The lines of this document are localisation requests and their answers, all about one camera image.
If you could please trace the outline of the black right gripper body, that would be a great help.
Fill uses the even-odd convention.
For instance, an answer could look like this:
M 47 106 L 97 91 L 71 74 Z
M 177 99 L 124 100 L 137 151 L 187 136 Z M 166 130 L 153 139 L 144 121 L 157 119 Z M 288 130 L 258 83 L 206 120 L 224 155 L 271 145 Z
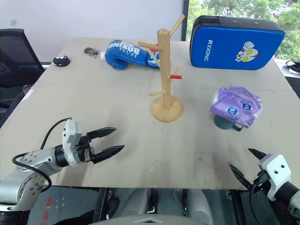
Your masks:
M 253 181 L 251 185 L 251 189 L 253 190 L 269 190 L 270 189 L 270 177 L 265 170 L 260 171 L 257 174 L 257 177 Z

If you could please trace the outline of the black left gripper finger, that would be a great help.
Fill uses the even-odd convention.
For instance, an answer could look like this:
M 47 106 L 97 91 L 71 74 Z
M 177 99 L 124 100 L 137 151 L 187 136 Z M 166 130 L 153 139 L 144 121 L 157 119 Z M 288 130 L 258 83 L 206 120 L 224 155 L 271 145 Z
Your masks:
M 115 128 L 115 127 L 104 127 L 104 128 L 101 128 L 101 129 L 90 131 L 86 134 L 86 136 L 91 141 L 91 140 L 96 139 L 96 138 L 101 138 L 101 137 L 108 136 L 109 134 L 113 133 L 116 130 L 117 130 L 117 128 Z
M 118 145 L 118 146 L 112 146 L 112 147 L 102 150 L 100 153 L 97 153 L 93 156 L 93 163 L 97 164 L 99 162 L 102 162 L 104 160 L 111 158 L 112 156 L 119 153 L 124 147 L 125 147 L 125 145 Z

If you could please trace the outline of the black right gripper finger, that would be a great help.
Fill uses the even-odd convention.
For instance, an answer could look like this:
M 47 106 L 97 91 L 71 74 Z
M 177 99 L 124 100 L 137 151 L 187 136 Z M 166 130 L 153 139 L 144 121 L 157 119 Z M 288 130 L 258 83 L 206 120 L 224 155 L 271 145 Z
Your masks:
M 235 166 L 232 164 L 229 164 L 230 169 L 232 170 L 234 176 L 237 178 L 237 180 L 246 188 L 251 188 L 251 183 L 245 178 L 244 174 Z
M 253 149 L 253 148 L 248 148 L 248 150 L 258 159 L 261 160 L 263 159 L 267 154 L 264 152 L 261 152 L 259 150 Z

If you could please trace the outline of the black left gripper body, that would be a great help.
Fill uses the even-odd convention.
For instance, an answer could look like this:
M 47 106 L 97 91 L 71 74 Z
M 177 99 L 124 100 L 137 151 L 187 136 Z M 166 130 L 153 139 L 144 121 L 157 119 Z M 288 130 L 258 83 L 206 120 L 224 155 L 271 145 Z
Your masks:
M 96 133 L 87 133 L 80 138 L 79 143 L 75 146 L 81 162 L 86 163 L 91 161 L 93 164 L 96 163 L 94 149 L 90 146 L 91 140 L 96 137 Z

